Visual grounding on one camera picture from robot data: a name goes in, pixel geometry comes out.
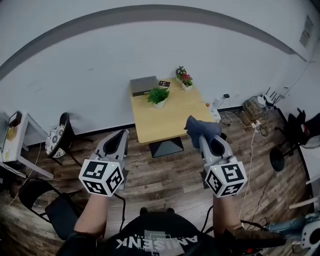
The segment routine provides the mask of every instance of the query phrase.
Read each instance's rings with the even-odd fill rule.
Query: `small card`
[[[159,82],[159,86],[162,87],[162,88],[169,88],[170,86],[170,82],[166,82],[166,81],[160,81]]]

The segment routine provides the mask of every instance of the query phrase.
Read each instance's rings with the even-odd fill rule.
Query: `black t-shirt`
[[[185,218],[151,212],[131,221],[119,234],[96,246],[92,237],[74,233],[57,256],[225,256],[216,240],[201,233]]]

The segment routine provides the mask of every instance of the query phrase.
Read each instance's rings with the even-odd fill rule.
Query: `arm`
[[[92,194],[74,231],[99,238],[104,234],[109,208],[109,197]]]
[[[223,234],[225,229],[241,228],[233,198],[231,196],[213,196],[213,231],[215,235]]]

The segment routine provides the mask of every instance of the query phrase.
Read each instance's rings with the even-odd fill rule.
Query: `white desk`
[[[7,169],[8,171],[14,173],[10,168],[7,168],[7,165],[4,163],[18,161],[23,165],[35,170],[36,172],[43,174],[51,179],[54,178],[54,175],[28,161],[21,156],[21,149],[29,150],[28,147],[24,145],[24,138],[27,130],[27,126],[31,125],[33,128],[46,140],[48,134],[32,119],[32,117],[27,112],[22,112],[22,118],[20,124],[16,127],[16,136],[12,141],[5,140],[2,158],[0,158],[0,166]],[[15,174],[25,177],[25,175],[17,170]]]

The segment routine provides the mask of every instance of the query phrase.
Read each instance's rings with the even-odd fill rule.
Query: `white pot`
[[[186,86],[184,83],[182,83],[182,88],[185,90],[185,91],[190,91],[192,89],[193,85],[190,85],[190,86]]]
[[[155,107],[156,109],[162,109],[162,108],[164,107],[164,105],[165,105],[165,102],[166,102],[166,100],[163,100],[163,101],[160,101],[160,102],[157,103],[157,104],[153,103],[153,105],[154,105],[154,107]]]

